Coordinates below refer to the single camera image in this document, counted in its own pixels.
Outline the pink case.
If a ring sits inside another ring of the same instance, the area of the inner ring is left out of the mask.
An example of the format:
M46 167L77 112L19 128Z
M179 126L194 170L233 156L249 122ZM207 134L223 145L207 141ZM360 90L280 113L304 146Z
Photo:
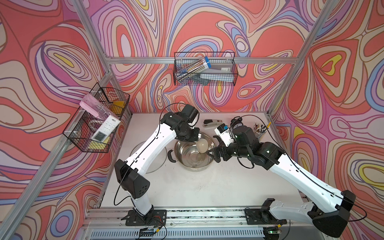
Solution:
M93 117L100 120L106 120L111 114L110 110L91 94L87 94L83 97L80 101L80 106Z

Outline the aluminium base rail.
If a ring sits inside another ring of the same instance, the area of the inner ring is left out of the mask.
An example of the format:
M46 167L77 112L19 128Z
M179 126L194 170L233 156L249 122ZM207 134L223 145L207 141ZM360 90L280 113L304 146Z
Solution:
M328 240L310 224L293 220L251 224L248 207L156 208L144 223L131 208L90 210L77 240Z

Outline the glass pot lid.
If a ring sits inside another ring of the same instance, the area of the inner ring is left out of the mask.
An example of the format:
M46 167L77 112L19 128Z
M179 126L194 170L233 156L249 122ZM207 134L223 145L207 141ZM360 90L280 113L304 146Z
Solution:
M160 140L147 140L140 148L136 147L135 152L127 159L127 165L132 169L138 169L141 175L153 173L159 170L167 158L165 143Z

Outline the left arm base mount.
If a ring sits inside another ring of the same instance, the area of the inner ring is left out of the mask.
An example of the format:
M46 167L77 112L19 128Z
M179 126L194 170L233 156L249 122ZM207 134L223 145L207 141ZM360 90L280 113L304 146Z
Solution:
M166 223L167 210L151 208L146 215L140 214L137 210L129 210L128 214L121 218L128 227L155 226L159 227Z

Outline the yellow object in basket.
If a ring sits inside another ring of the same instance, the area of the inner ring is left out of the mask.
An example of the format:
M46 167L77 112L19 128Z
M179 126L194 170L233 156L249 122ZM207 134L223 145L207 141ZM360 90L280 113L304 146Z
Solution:
M116 115L120 116L126 106L124 101L114 101L111 105L111 111Z

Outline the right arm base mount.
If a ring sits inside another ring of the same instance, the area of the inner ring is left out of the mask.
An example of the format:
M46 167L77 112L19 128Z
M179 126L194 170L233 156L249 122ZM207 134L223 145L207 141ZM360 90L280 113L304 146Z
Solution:
M275 201L274 198L268 198L264 201L260 208L244 209L245 217L248 225L285 225L287 220L276 219L270 212L270 206Z

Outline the grey black stapler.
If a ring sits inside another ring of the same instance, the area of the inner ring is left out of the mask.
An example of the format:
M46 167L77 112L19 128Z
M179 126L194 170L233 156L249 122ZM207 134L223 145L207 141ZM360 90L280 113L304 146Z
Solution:
M213 119L206 119L203 122L203 127L205 129L212 129L212 128L217 128L223 123L222 120L213 120Z

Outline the stainless steel pot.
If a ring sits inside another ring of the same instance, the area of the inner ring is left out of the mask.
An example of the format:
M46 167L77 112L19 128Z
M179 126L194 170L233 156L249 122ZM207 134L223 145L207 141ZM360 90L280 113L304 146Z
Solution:
M196 142L176 141L174 149L167 152L171 163L179 163L186 170L201 172L214 161L207 153L200 153Z

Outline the white calculator device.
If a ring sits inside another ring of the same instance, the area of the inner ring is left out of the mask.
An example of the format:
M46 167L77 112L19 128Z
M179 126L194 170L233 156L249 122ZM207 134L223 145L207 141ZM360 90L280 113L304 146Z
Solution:
M120 124L120 120L112 115L109 115L107 119L101 124L97 131L93 134L92 140L97 142L104 142L115 128Z

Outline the beige plastic ladle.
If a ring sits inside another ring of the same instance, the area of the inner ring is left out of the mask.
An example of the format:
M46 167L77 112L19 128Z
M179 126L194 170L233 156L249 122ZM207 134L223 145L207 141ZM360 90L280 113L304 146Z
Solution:
M206 139L200 139L196 142L196 147L199 153L205 153L209 148L208 141Z

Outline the white box in basket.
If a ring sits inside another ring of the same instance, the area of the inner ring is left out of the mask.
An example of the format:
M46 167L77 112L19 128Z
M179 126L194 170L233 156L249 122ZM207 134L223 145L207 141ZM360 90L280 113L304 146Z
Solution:
M231 63L213 63L211 68L200 73L200 77L210 81L232 82L234 74Z

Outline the pack of pencils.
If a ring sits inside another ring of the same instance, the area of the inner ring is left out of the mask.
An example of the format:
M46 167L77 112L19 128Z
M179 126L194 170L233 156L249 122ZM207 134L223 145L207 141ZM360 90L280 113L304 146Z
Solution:
M188 81L191 77L202 73L203 71L211 68L211 63L208 57L202 57L193 63L183 65L179 70L176 71L176 81L181 83Z

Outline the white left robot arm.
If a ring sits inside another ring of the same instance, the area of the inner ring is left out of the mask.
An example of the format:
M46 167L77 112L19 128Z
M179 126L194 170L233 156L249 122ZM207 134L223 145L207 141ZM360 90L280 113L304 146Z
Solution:
M153 208L147 195L150 182L145 174L148 168L174 139L184 142L195 142L199 139L200 129L193 126L198 115L198 110L188 104L180 112L164 114L154 133L133 155L125 161L115 162L119 185L128 192L137 214L144 217Z

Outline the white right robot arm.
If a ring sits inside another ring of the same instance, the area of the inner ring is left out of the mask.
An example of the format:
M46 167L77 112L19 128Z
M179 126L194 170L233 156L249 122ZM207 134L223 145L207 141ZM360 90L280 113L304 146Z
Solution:
M263 220L293 220L312 224L319 231L339 238L346 229L356 195L340 191L296 164L283 149L271 142L261 143L253 130L245 125L230 129L221 124L215 129L219 145L208 151L216 162L232 157L246 158L293 185L310 200L307 203L284 203L265 200L260 215Z

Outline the black alarm clock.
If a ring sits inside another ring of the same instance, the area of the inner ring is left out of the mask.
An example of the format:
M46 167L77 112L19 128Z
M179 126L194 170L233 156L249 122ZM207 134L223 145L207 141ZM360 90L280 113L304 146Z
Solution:
M238 128L240 126L243 126L243 118L240 116L236 116L231 120L230 129L234 130L235 128Z

